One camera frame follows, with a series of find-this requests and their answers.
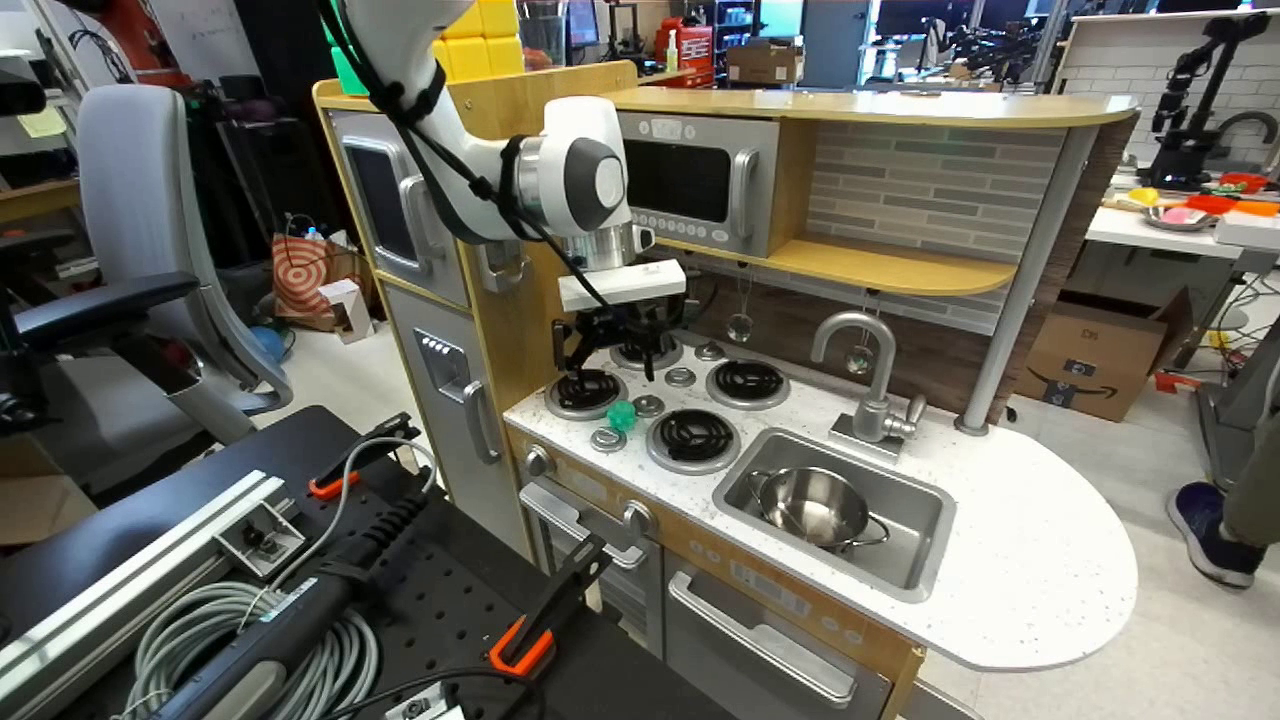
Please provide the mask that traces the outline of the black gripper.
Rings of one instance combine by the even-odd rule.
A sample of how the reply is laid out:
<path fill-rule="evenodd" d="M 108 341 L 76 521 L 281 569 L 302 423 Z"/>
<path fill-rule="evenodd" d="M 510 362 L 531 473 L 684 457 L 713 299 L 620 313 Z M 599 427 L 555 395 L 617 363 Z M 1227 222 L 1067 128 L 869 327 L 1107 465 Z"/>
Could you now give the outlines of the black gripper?
<path fill-rule="evenodd" d="M 684 319 L 681 297 L 570 313 L 550 324 L 550 363 L 559 372 L 580 372 L 594 348 L 617 348 L 629 341 L 656 346 L 671 338 L 681 319 Z"/>

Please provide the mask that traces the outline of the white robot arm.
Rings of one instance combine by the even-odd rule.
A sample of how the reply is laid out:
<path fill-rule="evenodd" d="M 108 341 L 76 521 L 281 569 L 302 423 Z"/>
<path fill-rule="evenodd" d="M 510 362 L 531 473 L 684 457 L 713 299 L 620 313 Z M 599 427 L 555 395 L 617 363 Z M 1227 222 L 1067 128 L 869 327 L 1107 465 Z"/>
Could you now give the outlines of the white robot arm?
<path fill-rule="evenodd" d="M 395 128 L 456 241 L 538 241 L 555 254 L 567 313 L 559 341 L 575 341 L 555 363 L 575 376 L 594 348 L 633 348 L 656 372 L 689 277 L 674 262 L 643 255 L 617 103 L 555 97 L 531 138 L 476 138 L 436 62 L 436 41 L 468 10 L 472 0 L 324 0 L 320 26 Z"/>

